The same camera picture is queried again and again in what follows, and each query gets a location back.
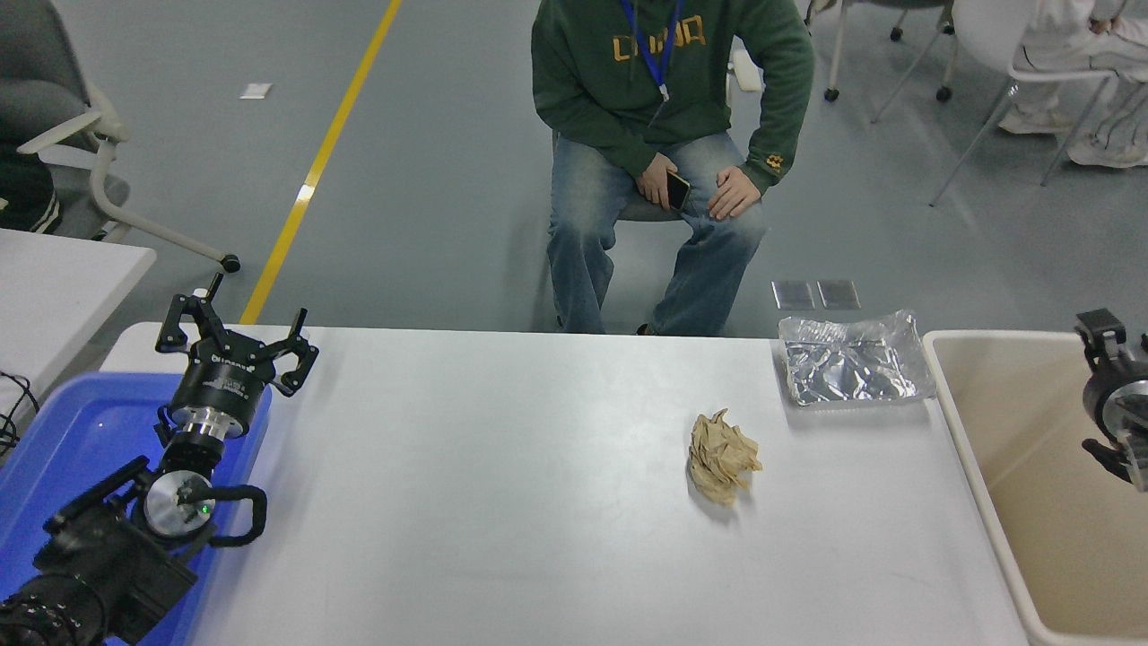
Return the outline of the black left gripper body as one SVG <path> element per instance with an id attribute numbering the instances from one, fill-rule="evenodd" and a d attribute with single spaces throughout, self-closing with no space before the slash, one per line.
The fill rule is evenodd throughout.
<path id="1" fill-rule="evenodd" d="M 248 361 L 246 355 L 225 357 L 216 342 L 197 342 L 188 353 L 188 367 L 169 404 L 170 417 L 183 423 L 196 410 L 214 408 L 235 423 L 250 423 L 264 388 L 274 380 L 270 361 Z"/>

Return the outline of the person's right hand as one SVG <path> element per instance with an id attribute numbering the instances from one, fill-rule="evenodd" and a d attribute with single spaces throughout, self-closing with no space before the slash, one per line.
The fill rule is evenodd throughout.
<path id="1" fill-rule="evenodd" d="M 676 172 L 676 164 L 672 159 L 661 153 L 656 153 L 656 158 L 649 163 L 647 168 L 639 173 L 639 178 L 636 179 L 639 195 L 653 205 L 660 207 L 664 210 L 670 210 L 669 176 Z"/>

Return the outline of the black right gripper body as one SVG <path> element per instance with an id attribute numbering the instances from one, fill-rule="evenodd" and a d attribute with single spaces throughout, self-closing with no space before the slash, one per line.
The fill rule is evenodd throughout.
<path id="1" fill-rule="evenodd" d="M 1118 357 L 1097 359 L 1083 390 L 1083 404 L 1103 431 L 1127 429 L 1133 422 L 1120 400 L 1147 396 L 1147 364 Z"/>

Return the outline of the person's left hand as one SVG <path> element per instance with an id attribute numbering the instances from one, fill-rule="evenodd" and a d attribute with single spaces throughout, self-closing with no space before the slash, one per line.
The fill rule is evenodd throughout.
<path id="1" fill-rule="evenodd" d="M 709 218 L 715 221 L 739 218 L 762 199 L 762 192 L 737 165 L 729 165 L 718 173 L 715 192 L 707 201 Z"/>

